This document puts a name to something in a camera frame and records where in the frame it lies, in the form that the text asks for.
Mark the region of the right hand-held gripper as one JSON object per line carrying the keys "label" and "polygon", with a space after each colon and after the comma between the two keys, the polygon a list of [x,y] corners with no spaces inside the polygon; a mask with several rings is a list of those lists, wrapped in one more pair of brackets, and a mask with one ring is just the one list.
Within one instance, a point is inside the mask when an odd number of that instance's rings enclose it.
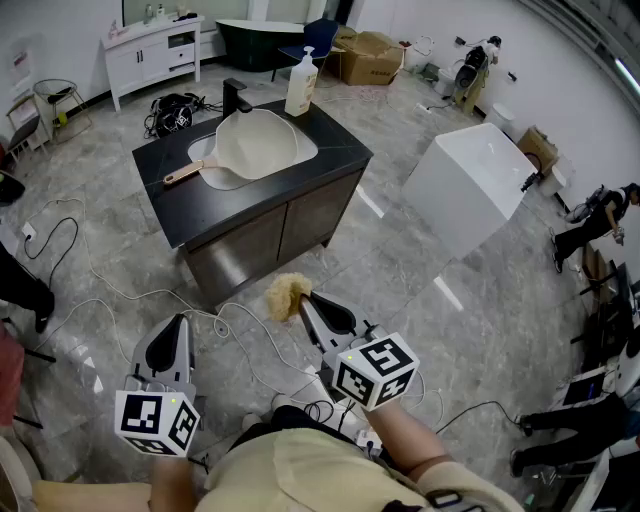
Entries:
{"label": "right hand-held gripper", "polygon": [[399,333],[366,332],[371,323],[359,306],[323,292],[302,298],[300,315],[324,353],[317,375],[334,402],[347,398],[373,411],[407,392],[419,359]]}

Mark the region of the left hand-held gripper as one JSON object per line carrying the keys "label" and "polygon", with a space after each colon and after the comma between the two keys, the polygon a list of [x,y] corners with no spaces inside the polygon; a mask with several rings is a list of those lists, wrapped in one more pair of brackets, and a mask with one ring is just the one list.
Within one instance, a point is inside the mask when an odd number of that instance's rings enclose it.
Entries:
{"label": "left hand-held gripper", "polygon": [[185,457],[200,423],[195,387],[192,329],[185,315],[156,324],[136,345],[133,374],[116,392],[114,433],[134,450],[152,456]]}

